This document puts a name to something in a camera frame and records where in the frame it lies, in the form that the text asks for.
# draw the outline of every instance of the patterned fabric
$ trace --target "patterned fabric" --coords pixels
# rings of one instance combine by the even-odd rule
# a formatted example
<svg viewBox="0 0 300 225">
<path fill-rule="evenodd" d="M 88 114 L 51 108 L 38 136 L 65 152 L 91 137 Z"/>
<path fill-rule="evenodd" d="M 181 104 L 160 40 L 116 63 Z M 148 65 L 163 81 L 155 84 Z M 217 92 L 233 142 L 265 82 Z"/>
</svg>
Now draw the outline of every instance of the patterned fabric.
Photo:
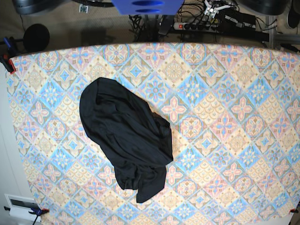
<svg viewBox="0 0 300 225">
<path fill-rule="evenodd" d="M 238 225 L 300 200 L 300 58 L 232 45 L 104 45 L 13 59 L 20 157 L 43 224 Z M 122 190 L 79 118 L 84 88 L 117 80 L 172 125 L 165 188 Z"/>
</svg>

